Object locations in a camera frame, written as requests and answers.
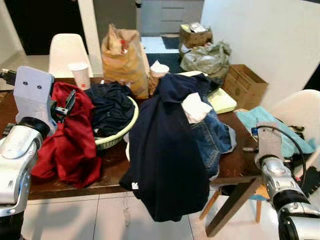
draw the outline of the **wooden table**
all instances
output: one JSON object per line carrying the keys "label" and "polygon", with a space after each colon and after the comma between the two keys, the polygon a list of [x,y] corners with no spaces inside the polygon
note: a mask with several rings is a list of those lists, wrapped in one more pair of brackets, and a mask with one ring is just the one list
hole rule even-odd
{"label": "wooden table", "polygon": [[[101,78],[95,77],[91,82],[99,83]],[[73,78],[57,78],[57,82],[75,84]],[[13,93],[9,92],[0,103],[0,133],[7,123],[14,123],[17,107]],[[206,228],[209,237],[213,237],[228,222],[228,220],[249,199],[262,182],[261,172],[256,167],[254,155],[242,151],[243,147],[255,147],[257,144],[235,113],[219,114],[218,118],[228,124],[236,132],[237,146],[233,152],[222,155],[220,159],[219,176],[213,185],[236,185],[235,190]],[[102,157],[101,178],[86,188],[76,189],[71,185],[59,181],[57,178],[46,182],[31,183],[29,199],[63,198],[83,195],[107,194],[125,192],[119,185],[119,180],[129,167],[125,154],[126,144],[119,144],[98,154]]]}

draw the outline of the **dark wooden tabletop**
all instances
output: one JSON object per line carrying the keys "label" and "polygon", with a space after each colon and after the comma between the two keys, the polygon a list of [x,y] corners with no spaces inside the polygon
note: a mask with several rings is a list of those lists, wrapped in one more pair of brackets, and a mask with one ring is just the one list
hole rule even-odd
{"label": "dark wooden tabletop", "polygon": [[[100,80],[101,78],[95,77],[91,79],[91,82],[99,83]],[[73,78],[57,78],[56,81],[75,84]],[[9,92],[0,103],[0,133],[3,132],[7,123],[15,123],[17,113],[13,93]],[[243,147],[255,147],[257,145],[244,125],[234,112],[219,114],[218,118],[235,130],[237,146],[233,152],[222,155],[219,176],[213,184],[244,183],[260,176],[261,172],[255,165],[254,154],[242,151]],[[32,181],[29,199],[125,192],[126,190],[119,186],[119,180],[129,167],[125,148],[126,143],[122,140],[117,145],[98,153],[103,159],[102,174],[101,178],[90,186],[76,189],[59,181],[58,178],[44,182]]]}

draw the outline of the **navy blue jacket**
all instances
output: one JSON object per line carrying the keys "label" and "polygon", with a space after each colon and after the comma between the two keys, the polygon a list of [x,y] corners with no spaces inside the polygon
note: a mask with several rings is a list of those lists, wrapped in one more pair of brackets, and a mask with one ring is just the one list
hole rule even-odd
{"label": "navy blue jacket", "polygon": [[181,102],[208,89],[203,74],[165,75],[129,133],[130,168],[120,185],[133,191],[157,222],[178,221],[207,202],[208,175]]}

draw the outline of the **wicker basket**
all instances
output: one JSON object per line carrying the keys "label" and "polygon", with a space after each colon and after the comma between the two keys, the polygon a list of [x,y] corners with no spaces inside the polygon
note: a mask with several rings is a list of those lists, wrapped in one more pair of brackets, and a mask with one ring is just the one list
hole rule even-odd
{"label": "wicker basket", "polygon": [[104,137],[102,139],[95,140],[96,148],[97,150],[104,150],[111,148],[112,146],[119,143],[124,135],[134,126],[134,124],[137,121],[138,115],[139,115],[139,108],[135,100],[133,100],[131,97],[128,96],[128,98],[132,101],[134,105],[134,113],[131,122],[121,131],[119,131],[117,134]]}

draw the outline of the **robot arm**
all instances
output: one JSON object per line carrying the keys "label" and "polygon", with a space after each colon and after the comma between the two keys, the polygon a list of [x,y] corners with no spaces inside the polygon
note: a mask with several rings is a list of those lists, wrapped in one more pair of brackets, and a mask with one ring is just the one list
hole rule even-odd
{"label": "robot arm", "polygon": [[51,100],[54,77],[31,67],[19,67],[16,76],[2,71],[1,77],[14,84],[18,109],[17,125],[0,140],[0,239],[19,239],[27,206],[31,170],[44,139],[57,129],[75,104],[72,91],[65,107]]}
{"label": "robot arm", "polygon": [[274,127],[274,123],[260,123],[255,129],[258,134],[255,164],[262,170],[270,202],[278,215],[280,240],[320,240],[320,211],[310,204],[284,165],[281,135]]}

